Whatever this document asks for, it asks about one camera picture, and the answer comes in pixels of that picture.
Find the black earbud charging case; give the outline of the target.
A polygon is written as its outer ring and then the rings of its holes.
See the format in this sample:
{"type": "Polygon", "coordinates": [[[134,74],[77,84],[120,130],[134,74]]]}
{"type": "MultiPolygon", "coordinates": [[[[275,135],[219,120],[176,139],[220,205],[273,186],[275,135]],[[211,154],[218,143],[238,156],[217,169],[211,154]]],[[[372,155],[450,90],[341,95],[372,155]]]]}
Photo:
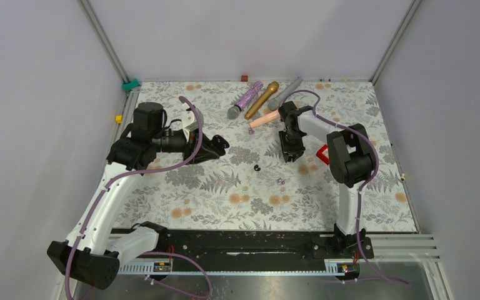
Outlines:
{"type": "Polygon", "coordinates": [[[218,134],[212,137],[211,146],[213,151],[219,156],[224,156],[226,154],[226,150],[230,148],[229,142],[218,134]]]}

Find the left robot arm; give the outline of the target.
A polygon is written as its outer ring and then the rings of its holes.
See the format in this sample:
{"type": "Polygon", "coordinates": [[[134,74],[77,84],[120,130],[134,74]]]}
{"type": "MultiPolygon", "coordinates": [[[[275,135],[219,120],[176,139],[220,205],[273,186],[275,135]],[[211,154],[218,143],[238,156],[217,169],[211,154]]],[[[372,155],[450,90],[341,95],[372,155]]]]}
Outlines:
{"type": "Polygon", "coordinates": [[[173,130],[162,104],[139,104],[121,137],[112,144],[101,182],[86,211],[64,241],[52,241],[47,255],[65,276],[96,289],[106,289],[119,268],[144,254],[163,256],[169,248],[166,228],[138,226],[114,242],[109,241],[114,222],[139,176],[150,173],[148,166],[159,153],[182,154],[182,161],[163,168],[173,171],[187,164],[198,164],[224,156],[229,143],[221,136],[203,133],[203,116],[181,97],[181,129],[173,130]]]}

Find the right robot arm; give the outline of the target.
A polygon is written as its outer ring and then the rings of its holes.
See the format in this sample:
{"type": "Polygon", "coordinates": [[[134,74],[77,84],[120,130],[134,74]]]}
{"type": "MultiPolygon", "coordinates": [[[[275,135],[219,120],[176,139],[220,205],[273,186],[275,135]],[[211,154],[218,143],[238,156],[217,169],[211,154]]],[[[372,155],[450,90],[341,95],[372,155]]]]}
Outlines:
{"type": "Polygon", "coordinates": [[[378,170],[378,160],[364,126],[333,124],[317,115],[313,107],[298,108],[293,102],[284,103],[278,113],[284,123],[279,139],[285,162],[294,162],[304,154],[304,136],[313,136],[327,146],[329,170],[339,188],[339,211],[328,247],[344,258],[373,258],[361,223],[362,196],[364,185],[378,170]]]}

